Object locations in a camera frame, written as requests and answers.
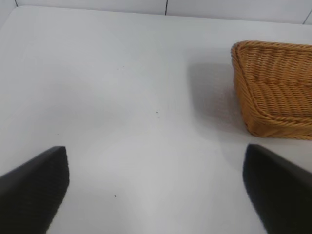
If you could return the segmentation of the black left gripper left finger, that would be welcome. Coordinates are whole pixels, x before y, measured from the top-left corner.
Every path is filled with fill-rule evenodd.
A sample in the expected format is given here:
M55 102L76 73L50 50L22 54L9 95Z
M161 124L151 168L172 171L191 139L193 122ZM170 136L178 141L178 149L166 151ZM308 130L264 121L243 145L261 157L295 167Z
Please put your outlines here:
M54 146L0 178L0 232L44 234L69 186L66 148Z

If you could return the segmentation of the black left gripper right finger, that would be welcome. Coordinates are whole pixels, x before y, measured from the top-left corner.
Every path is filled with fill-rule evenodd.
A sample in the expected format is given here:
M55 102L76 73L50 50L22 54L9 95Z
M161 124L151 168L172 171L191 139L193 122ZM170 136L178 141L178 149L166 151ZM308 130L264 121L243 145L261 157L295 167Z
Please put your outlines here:
M263 146L247 146L242 177L269 234L312 232L312 175Z

